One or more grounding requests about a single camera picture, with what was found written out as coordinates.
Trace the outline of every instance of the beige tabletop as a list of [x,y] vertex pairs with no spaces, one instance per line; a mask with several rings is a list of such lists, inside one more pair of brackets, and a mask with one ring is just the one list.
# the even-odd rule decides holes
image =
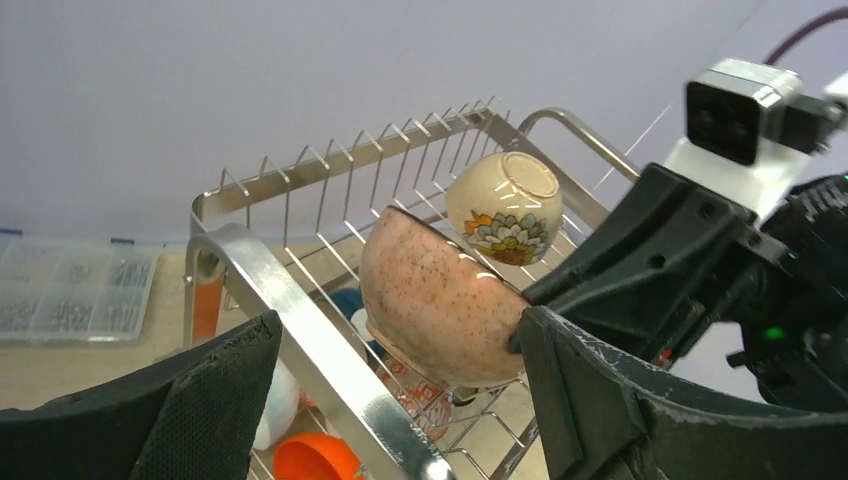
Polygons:
[[[560,251],[570,253],[573,246],[560,239],[557,244]],[[342,257],[351,263],[356,262],[361,251],[361,244],[340,246]],[[283,263],[287,254],[282,249],[272,250]],[[315,250],[311,246],[296,249],[298,252]],[[321,272],[326,278],[334,278],[345,269],[333,258],[306,256],[304,264],[310,272]],[[542,266],[534,266],[527,272],[515,269],[505,273],[517,287],[522,288],[531,280],[529,275],[541,275],[545,270]],[[107,345],[87,347],[2,347],[0,348],[0,409],[21,408],[31,409],[58,396],[66,395],[108,382],[122,375],[143,368],[157,359],[172,354],[182,346],[184,284],[182,281],[185,269],[185,255],[179,248],[163,253],[157,265],[151,288],[150,299],[145,313],[144,324],[139,340],[134,345]],[[312,279],[303,275],[296,268],[289,271],[301,286],[311,291]],[[326,279],[317,278],[318,282]],[[338,318],[329,308],[322,308],[334,322],[344,321]],[[247,318],[238,309],[222,311],[219,320],[218,333],[226,331]],[[486,394],[467,407],[455,409],[453,418],[467,418],[479,413],[491,397]],[[519,384],[510,386],[492,407],[496,415],[487,414],[459,443],[473,459],[487,472],[492,472],[513,445],[513,440],[501,426],[502,421],[516,435],[519,435],[527,422],[533,417],[533,409],[529,394]],[[290,433],[303,430],[316,430],[319,426],[312,420],[313,416],[320,417],[318,412],[301,412]],[[439,442],[440,447],[447,448],[449,443],[467,424],[451,427],[448,434]],[[257,452],[260,461],[268,462],[270,452]],[[462,452],[448,455],[460,479],[481,478],[472,463]],[[270,478],[261,465],[255,463],[255,477],[261,480]],[[539,442],[531,448],[512,478],[533,479],[545,478],[544,458]]]

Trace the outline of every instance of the metal wire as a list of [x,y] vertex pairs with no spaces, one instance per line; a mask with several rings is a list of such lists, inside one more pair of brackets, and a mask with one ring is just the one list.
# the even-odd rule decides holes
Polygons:
[[[506,112],[503,114],[497,113],[494,108],[495,106],[505,109]],[[503,122],[508,117],[509,107],[497,97],[492,97],[488,102],[479,101],[470,107],[469,104],[466,104],[458,110],[450,108],[441,115],[431,113],[425,117],[423,122],[410,118],[403,127],[398,127],[390,123],[376,139],[368,132],[361,131],[350,149],[346,149],[336,139],[328,142],[323,155],[319,154],[314,148],[306,146],[297,157],[294,165],[288,168],[281,169],[270,158],[265,157],[257,177],[251,179],[239,181],[225,169],[221,175],[219,188],[203,194],[198,199],[208,200],[216,195],[228,194],[231,190],[240,192],[243,200],[237,200],[234,204],[243,201],[243,207],[236,205],[230,210],[238,211],[239,209],[243,209],[244,224],[248,228],[252,228],[255,217],[252,216],[251,212],[251,206],[254,205],[251,192],[261,191],[265,197],[284,195],[285,208],[282,215],[282,247],[288,258],[282,260],[283,264],[290,271],[302,274],[305,282],[301,286],[305,291],[311,292],[310,297],[314,301],[326,303],[329,308],[341,317],[342,312],[333,303],[330,295],[342,285],[350,285],[351,282],[358,284],[359,282],[358,259],[346,259],[346,256],[341,251],[343,250],[342,247],[353,239],[355,239],[356,244],[364,245],[371,228],[376,223],[376,219],[379,218],[380,211],[389,203],[412,212],[427,223],[444,225],[445,228],[442,228],[442,230],[446,230],[447,233],[461,239],[461,235],[458,232],[449,230],[448,226],[450,224],[447,222],[446,213],[443,207],[440,206],[444,202],[444,194],[447,188],[449,188],[450,182],[473,161],[487,154],[503,151],[506,148],[512,149],[516,144],[520,144],[520,141],[525,141],[522,138],[523,133],[526,132],[518,132],[508,138],[495,138],[489,131],[490,127],[494,128],[493,126],[500,125],[498,122]],[[469,132],[473,136],[473,140],[470,142],[470,148],[468,148],[467,142]],[[592,141],[596,141],[597,139],[597,135],[593,135],[590,138]],[[532,146],[529,143],[524,145],[525,148]],[[605,151],[612,152],[611,155],[613,157],[616,155],[615,150],[612,148],[606,148]],[[622,165],[625,164],[624,160],[619,160]],[[417,163],[417,165],[413,164],[412,166],[414,168],[410,170],[411,161]],[[393,166],[397,166],[396,172],[392,171],[391,167]],[[626,171],[626,168],[620,168],[619,165],[613,164],[613,166],[615,168],[609,169],[606,175],[604,175],[604,179],[616,169]],[[360,168],[366,167],[373,167],[374,169],[373,182],[370,185],[363,185],[362,182],[358,182],[355,178],[355,172]],[[426,173],[427,168],[432,168],[432,172]],[[411,183],[405,181],[405,173],[409,171],[414,171]],[[383,178],[387,174],[392,175],[388,179],[390,182],[389,185],[385,184],[385,178]],[[292,203],[292,197],[300,195],[301,192],[299,190],[302,187],[315,184],[320,184],[320,200],[317,211],[315,212],[313,235],[317,241],[315,243],[319,246],[310,251],[298,253],[295,251],[297,245],[290,243],[290,235],[293,228],[299,227],[302,229],[303,225],[291,224],[292,208],[305,208],[307,205],[297,202]],[[380,201],[378,193],[385,191],[387,186],[390,188],[391,198],[386,201]],[[597,189],[599,186],[600,182],[595,185],[594,189]],[[274,191],[274,194],[268,194],[267,192],[269,191]],[[340,191],[344,191],[344,198],[338,194]],[[369,194],[367,201],[352,201],[354,194],[362,191]],[[204,214],[205,207],[199,203],[199,200],[195,200],[195,204],[193,204],[192,218],[196,223],[196,225],[193,225],[193,230],[195,228],[205,230],[206,226],[204,222],[207,219],[204,217],[211,216]],[[580,207],[580,205],[566,206],[574,210],[579,210],[576,207]],[[217,210],[225,211],[226,208],[221,207]],[[331,218],[333,210],[340,210],[340,218],[338,220]],[[585,231],[584,228],[579,227],[581,222],[571,218],[569,214],[563,215],[563,220],[565,224],[583,235],[590,233]],[[526,267],[496,266],[486,257],[479,255],[473,248],[468,248],[468,252],[502,277],[509,278],[509,270],[514,270],[513,273],[521,272],[524,277],[523,283],[529,284],[539,276],[544,275],[545,272],[556,267],[570,253],[570,250],[574,248],[575,242],[568,237],[565,231],[560,231],[559,235],[566,241],[565,245],[568,246],[568,249],[554,246],[543,261],[540,262],[540,272],[535,274]],[[326,272],[317,272],[307,266],[308,262],[315,258],[329,260],[332,265],[340,267],[343,273],[330,280],[322,279],[322,276],[326,275]],[[223,309],[227,310],[237,307],[237,305],[232,303],[229,294],[227,294],[223,302]],[[377,359],[380,366],[390,377],[390,381],[396,383],[398,391],[405,391],[407,398],[411,399],[417,407],[418,413],[415,415],[416,420],[418,418],[425,418],[428,422],[435,425],[435,420],[428,417],[428,412],[430,411],[430,407],[439,401],[442,395],[446,395],[447,392],[441,392],[427,404],[421,404],[414,394],[405,390],[404,386],[400,384],[391,372],[391,369],[387,368],[382,360],[379,360],[360,332],[349,324],[346,324],[346,327],[340,328],[348,328],[349,331],[347,333],[362,343],[366,349],[366,355]],[[485,402],[482,409],[478,412],[451,419],[443,425],[435,425],[448,427],[449,432],[451,432],[450,437],[453,439],[442,446],[442,451],[448,459],[464,458],[479,473],[480,477],[484,479],[509,478],[515,469],[518,468],[521,459],[538,436],[538,426],[535,419],[527,423],[521,430],[521,433],[516,433],[501,415],[495,411],[497,402],[508,388],[521,388],[522,394],[529,396],[530,390],[527,384],[523,380],[515,380],[508,385],[478,394],[475,403],[480,404],[481,402]],[[315,413],[310,409],[306,411],[316,424],[316,427],[321,431],[325,431],[325,427],[315,416]],[[512,442],[507,455],[493,469],[481,465],[481,462],[463,446],[463,442],[480,422],[494,422],[506,433]],[[263,463],[259,457],[260,455],[254,457],[249,478],[257,480],[273,478],[268,465]]]

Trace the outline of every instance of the orange bowl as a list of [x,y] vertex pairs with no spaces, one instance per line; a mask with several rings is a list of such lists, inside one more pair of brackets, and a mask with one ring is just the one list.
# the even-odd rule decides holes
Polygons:
[[274,453],[277,480],[350,480],[362,462],[347,444],[325,433],[301,433]]

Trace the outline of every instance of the dish rack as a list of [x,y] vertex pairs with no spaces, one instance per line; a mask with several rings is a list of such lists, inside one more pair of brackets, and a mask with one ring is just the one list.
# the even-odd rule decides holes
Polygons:
[[[523,428],[510,427],[494,406],[512,391],[523,396],[532,410],[526,383],[517,379],[478,393],[472,405],[479,405],[470,414],[465,408],[455,410],[452,434],[437,446],[416,423],[421,414],[413,419],[357,353],[354,347],[364,346],[373,355],[352,326],[333,318],[341,317],[341,312],[330,294],[358,283],[359,252],[388,204],[456,236],[446,221],[446,189],[468,164],[502,150],[528,153],[554,172],[568,232],[561,231],[554,248],[530,267],[493,265],[473,250],[469,253],[518,288],[556,267],[608,211],[527,139],[534,125],[546,118],[558,121],[604,159],[607,175],[617,171],[630,181],[638,178],[622,154],[573,114],[539,110],[515,128],[508,121],[509,108],[497,97],[441,115],[431,113],[423,121],[410,119],[400,127],[389,124],[377,137],[362,131],[350,148],[331,140],[321,154],[307,146],[289,167],[281,168],[266,157],[258,175],[244,180],[225,169],[218,188],[192,203],[185,345],[214,336],[221,312],[238,308],[254,317],[275,310],[284,328],[280,358],[363,462],[370,478],[452,479],[458,478],[460,463],[470,465],[466,471],[479,478],[509,478],[539,431],[535,419]],[[315,225],[311,238],[295,239],[294,228],[302,231],[304,224]],[[280,239],[282,245],[268,247],[262,236],[272,239],[268,245]],[[428,405],[420,407],[427,412]],[[501,427],[510,439],[506,454],[493,468],[463,446],[463,440],[485,422]],[[254,461],[249,478],[273,478],[268,462]]]

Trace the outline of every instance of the black camera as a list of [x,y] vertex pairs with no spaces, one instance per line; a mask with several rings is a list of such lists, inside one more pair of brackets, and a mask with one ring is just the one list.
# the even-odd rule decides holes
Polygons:
[[786,70],[726,59],[686,85],[686,136],[692,144],[751,167],[776,142],[801,80]]

